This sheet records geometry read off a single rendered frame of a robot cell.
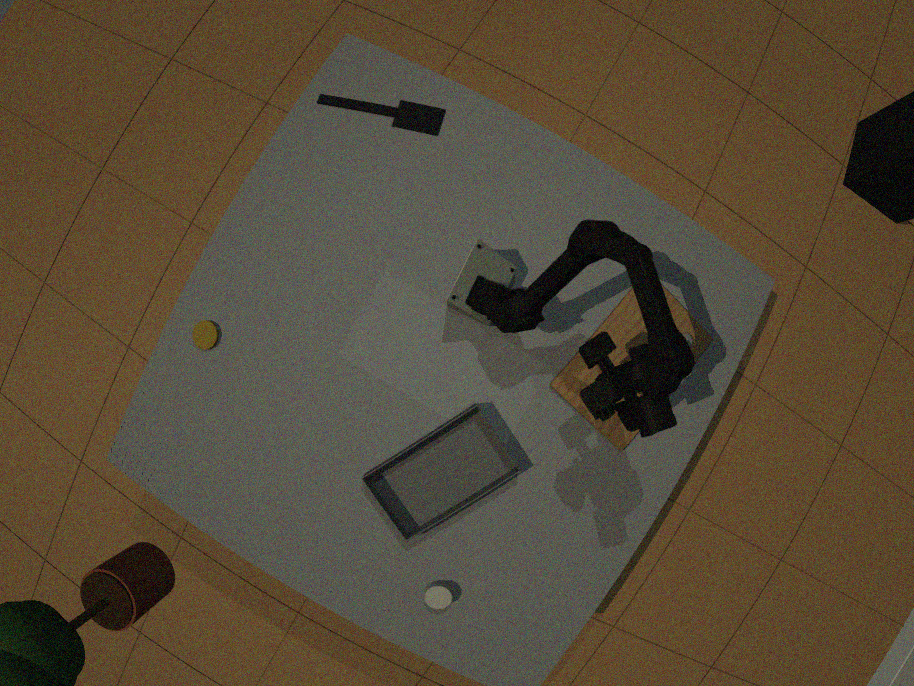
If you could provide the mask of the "wooden board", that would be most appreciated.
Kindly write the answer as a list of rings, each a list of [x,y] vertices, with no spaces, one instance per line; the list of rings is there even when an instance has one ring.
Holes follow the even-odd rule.
[[[662,288],[674,324],[682,334],[687,333],[692,339],[690,349],[696,362],[713,338],[663,285]],[[606,331],[616,345],[616,349],[608,355],[614,366],[631,360],[629,349],[643,344],[648,345],[647,329],[633,288],[626,293],[625,297],[587,341],[602,331]],[[603,372],[598,365],[588,369],[578,351],[549,385],[566,402],[571,404],[579,414],[584,416],[599,433],[605,436],[617,450],[623,451],[640,431],[639,428],[632,432],[627,431],[616,411],[612,417],[603,422],[600,418],[595,420],[593,414],[587,410],[586,405],[580,398],[581,390],[594,383],[595,378],[601,373]]]

